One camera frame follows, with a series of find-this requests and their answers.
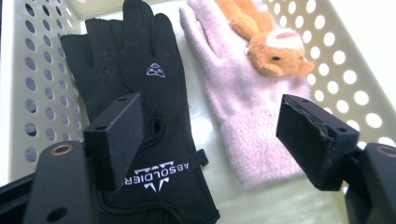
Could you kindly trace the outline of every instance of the perforated basket wall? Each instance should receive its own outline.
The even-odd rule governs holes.
[[[90,17],[120,19],[123,1],[82,2],[85,1],[3,1],[0,186],[32,173],[38,155],[44,148],[63,140],[83,140],[82,131],[88,125],[85,107],[75,87],[73,74],[68,69],[60,37],[69,33],[84,33],[83,22]],[[210,122],[211,115],[205,105],[207,100],[195,71],[196,64],[178,23],[177,7],[186,1],[167,2],[173,8],[167,15],[174,23],[183,63],[186,71],[189,71],[186,77],[194,141],[197,147],[204,147],[211,158],[212,166],[206,168],[205,176],[219,209],[225,215],[223,223],[242,219],[246,221],[240,215],[245,214],[247,209],[240,210],[240,207],[236,207],[239,212],[229,209],[235,206],[234,203],[242,202],[248,202],[250,206],[247,208],[252,208],[249,209],[254,213],[250,216],[252,219],[266,216],[269,218],[266,220],[272,220],[271,215],[275,210],[284,211],[290,205],[295,187],[262,187],[263,192],[238,189],[224,151],[219,150],[223,147],[219,140],[219,128],[215,122]],[[279,25],[294,28],[303,35],[306,56],[317,65],[307,77],[312,88],[312,100],[359,130],[360,147],[368,142],[395,146],[394,110],[332,5],[328,1],[319,0],[268,0],[264,3]],[[306,180],[299,181],[302,184],[297,184],[299,187],[296,188],[309,188]],[[308,201],[312,201],[313,195],[319,197],[316,191],[311,194],[309,192],[301,195],[309,198]],[[276,195],[289,195],[290,200],[278,203],[279,207],[273,207],[272,210],[267,207],[265,212],[264,209],[260,213],[256,211],[262,202],[276,201]],[[233,203],[226,200],[230,198],[233,198]],[[324,198],[315,204],[319,204],[318,210],[304,210],[306,207],[294,206],[294,210],[289,210],[293,211],[289,216],[277,218],[283,217],[284,223],[300,223],[299,220],[321,223],[323,217],[334,217],[336,214],[329,207],[331,203]],[[317,213],[319,210],[327,211],[328,216]],[[311,219],[303,218],[302,214],[305,217],[312,215]]]
[[[312,100],[360,131],[359,147],[395,146],[395,110],[332,4],[270,0],[267,6],[279,25],[302,34],[307,59],[315,61],[307,77]]]

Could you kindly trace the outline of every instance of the pink glove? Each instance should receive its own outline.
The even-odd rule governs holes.
[[[276,125],[282,94],[309,98],[306,79],[257,72],[245,54],[248,42],[233,31],[214,0],[189,0],[180,8],[180,22],[203,68],[207,96],[243,186],[301,174],[276,138]]]

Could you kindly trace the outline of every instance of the plush toy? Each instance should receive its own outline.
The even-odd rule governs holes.
[[[306,76],[314,64],[306,60],[300,35],[278,28],[272,15],[250,0],[216,0],[233,29],[248,42],[247,54],[262,74]]]

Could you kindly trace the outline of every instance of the black plastic bracket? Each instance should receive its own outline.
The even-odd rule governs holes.
[[[80,142],[67,141],[44,149],[23,223],[93,223],[87,169]]]
[[[117,191],[122,187],[143,137],[139,93],[113,101],[84,130],[86,149],[94,162],[98,190]]]
[[[304,98],[283,95],[276,136],[320,190],[339,190],[339,169],[359,132]]]

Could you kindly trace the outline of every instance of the black glove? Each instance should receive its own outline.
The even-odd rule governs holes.
[[[122,81],[120,21],[88,20],[87,35],[63,35],[67,63],[93,121],[115,99],[129,90]]]
[[[141,92],[145,140],[122,189],[117,193],[98,192],[99,221],[215,223],[219,219],[219,211],[200,167],[207,158],[202,150],[196,151],[192,140],[184,69],[172,24],[163,14],[153,16],[149,5],[141,0],[126,0],[123,15],[121,30],[114,28],[119,27],[117,24],[109,25],[114,21],[103,25],[105,30],[111,30],[111,35],[101,34],[104,30],[102,25],[89,29],[90,21],[87,21],[88,38],[92,55],[115,52],[114,46],[119,50],[114,61],[104,63],[112,66],[104,68],[121,68],[123,84],[120,84],[120,70],[116,69],[114,75],[117,74],[118,84],[112,88],[125,85],[129,92]],[[110,36],[115,44],[107,43]],[[96,46],[103,50],[93,50],[92,43],[103,43]],[[105,77],[104,71],[99,72],[102,77]],[[90,90],[87,93],[90,99],[101,96],[96,88]]]

